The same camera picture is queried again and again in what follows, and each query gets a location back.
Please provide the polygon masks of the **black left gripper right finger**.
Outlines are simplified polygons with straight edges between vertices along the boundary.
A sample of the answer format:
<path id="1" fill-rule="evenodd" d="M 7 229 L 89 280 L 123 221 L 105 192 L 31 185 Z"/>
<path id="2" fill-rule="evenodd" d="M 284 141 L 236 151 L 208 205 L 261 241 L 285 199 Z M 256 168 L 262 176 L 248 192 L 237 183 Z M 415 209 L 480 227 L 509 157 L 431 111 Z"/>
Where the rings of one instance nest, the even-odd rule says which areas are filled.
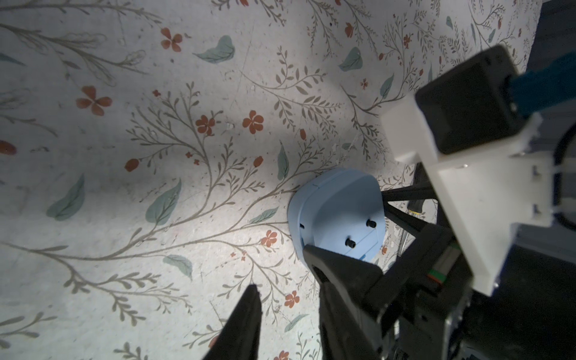
<path id="1" fill-rule="evenodd" d="M 380 359 L 332 283 L 320 287 L 319 330 L 324 359 Z"/>

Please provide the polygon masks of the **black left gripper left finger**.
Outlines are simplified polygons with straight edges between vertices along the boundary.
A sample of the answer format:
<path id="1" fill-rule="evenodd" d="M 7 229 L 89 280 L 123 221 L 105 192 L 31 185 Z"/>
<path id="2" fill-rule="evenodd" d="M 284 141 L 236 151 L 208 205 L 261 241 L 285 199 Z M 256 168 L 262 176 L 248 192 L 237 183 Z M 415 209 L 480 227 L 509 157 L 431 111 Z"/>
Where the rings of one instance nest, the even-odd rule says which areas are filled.
<path id="1" fill-rule="evenodd" d="M 260 293 L 257 286 L 252 284 L 244 291 L 226 325 L 204 359 L 257 359 L 261 322 Z"/>

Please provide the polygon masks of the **light blue alarm clock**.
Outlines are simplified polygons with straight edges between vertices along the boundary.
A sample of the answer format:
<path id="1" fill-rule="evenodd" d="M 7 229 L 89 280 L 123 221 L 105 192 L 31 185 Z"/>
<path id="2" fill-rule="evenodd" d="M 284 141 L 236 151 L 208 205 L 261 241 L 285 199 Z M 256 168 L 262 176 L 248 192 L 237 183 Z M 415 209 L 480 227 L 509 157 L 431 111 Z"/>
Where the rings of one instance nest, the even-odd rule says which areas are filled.
<path id="1" fill-rule="evenodd" d="M 386 237 L 380 185 L 357 169 L 333 169 L 304 184 L 289 202 L 287 220 L 302 263 L 307 245 L 371 262 Z"/>

